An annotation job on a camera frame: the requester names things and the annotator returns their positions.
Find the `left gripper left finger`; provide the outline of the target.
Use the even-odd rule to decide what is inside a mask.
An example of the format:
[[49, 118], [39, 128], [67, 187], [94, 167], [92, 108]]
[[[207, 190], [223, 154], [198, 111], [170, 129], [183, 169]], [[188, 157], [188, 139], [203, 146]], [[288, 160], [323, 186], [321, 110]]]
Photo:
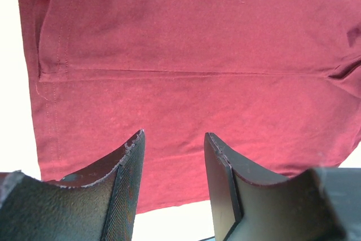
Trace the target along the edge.
[[59, 181], [1, 174], [2, 240], [131, 240], [145, 133]]

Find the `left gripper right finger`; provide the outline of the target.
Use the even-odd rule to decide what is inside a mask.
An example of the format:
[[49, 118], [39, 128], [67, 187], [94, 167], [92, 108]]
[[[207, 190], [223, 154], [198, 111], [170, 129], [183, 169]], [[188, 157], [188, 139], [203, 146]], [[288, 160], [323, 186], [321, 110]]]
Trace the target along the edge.
[[216, 240], [346, 240], [314, 170], [276, 174], [206, 133], [204, 155]]

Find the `dark maroon t shirt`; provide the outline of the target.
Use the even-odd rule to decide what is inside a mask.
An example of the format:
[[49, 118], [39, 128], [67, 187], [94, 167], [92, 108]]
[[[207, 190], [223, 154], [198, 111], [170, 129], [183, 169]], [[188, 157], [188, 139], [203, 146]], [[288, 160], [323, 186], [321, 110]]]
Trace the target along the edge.
[[360, 142], [360, 0], [19, 0], [38, 163], [146, 135], [138, 212], [208, 198], [204, 134], [291, 177]]

